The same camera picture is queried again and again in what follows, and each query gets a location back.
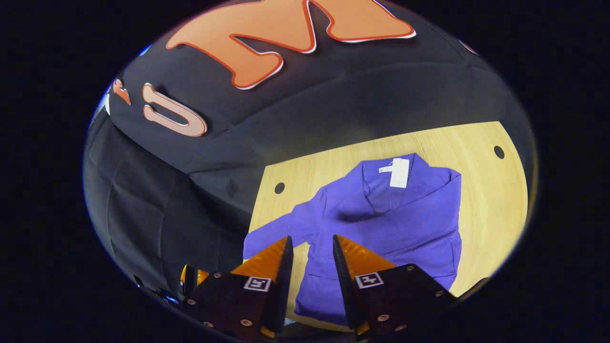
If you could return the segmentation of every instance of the white price tag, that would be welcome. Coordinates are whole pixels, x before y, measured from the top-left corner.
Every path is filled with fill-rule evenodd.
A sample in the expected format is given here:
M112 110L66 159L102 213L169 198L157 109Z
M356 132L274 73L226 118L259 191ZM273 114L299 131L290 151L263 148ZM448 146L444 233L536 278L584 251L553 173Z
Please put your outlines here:
M392 162L392 176L390 177L390 187L406 188L409 178L409 160L394 159Z

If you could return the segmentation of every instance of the black fabric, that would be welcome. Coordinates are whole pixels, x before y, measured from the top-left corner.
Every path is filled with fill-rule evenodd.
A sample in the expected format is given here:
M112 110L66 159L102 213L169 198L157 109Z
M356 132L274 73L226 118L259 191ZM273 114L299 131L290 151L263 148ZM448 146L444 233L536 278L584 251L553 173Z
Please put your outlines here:
M187 175L122 134L109 116L91 124L83 163L85 200L104 248L151 289L180 291L184 264L231 270L244 232L219 225Z
M131 280L176 292L184 264L230 271L241 262L265 166L357 142L499 120L531 188L533 136L502 79L443 30L382 4L417 35L341 43L310 3L313 53L242 39L284 59L251 90L235 88L231 72L195 48L166 49L178 28L121 71L132 104L110 93L110 116L98 115L89 130L83 174L95 230ZM145 119L146 82L201 114L208 132L186 137Z

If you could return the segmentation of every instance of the table surface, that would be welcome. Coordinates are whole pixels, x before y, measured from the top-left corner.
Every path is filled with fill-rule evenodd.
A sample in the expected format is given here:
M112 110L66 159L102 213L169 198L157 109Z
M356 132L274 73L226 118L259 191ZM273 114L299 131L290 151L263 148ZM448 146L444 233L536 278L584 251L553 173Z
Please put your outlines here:
M504 152L500 159L495 147ZM265 168L249 231L290 213L318 190L344 177L360 161L417 153L432 167L462 174L459 232L462 255L450 292L460 296L491 276L518 242L525 224L528 194L525 174L512 140L498 121L449 126L395 135L299 157ZM285 184L275 193L279 182ZM286 316L327 330L349 328L294 313L307 264L309 244L294 249Z

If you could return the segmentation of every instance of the orange letter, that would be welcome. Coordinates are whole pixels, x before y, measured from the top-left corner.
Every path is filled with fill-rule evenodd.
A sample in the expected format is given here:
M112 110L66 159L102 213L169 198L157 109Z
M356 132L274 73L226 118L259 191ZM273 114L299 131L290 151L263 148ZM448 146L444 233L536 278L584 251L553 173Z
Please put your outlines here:
M147 103L158 104L180 115L182 118L187 120L187 124L185 125L177 123L161 114L158 114L150 105L144 105L144 117L146 119L154 121L155 123L161 124L170 130L189 137L199 137L206 133L206 122L197 113L183 104L177 103L176 101L169 99L167 96L156 92L153 85L149 84L148 82L144 84L144 87L142 87L142 98L144 98L144 101Z
M331 20L326 29L335 40L357 43L409 38L413 28L374 0L311 0ZM246 37L308 54L315 50L309 0L261 0L206 12L182 26L167 42L172 49L190 45L233 73L233 85L250 89L284 64L273 51L259 53L236 37Z

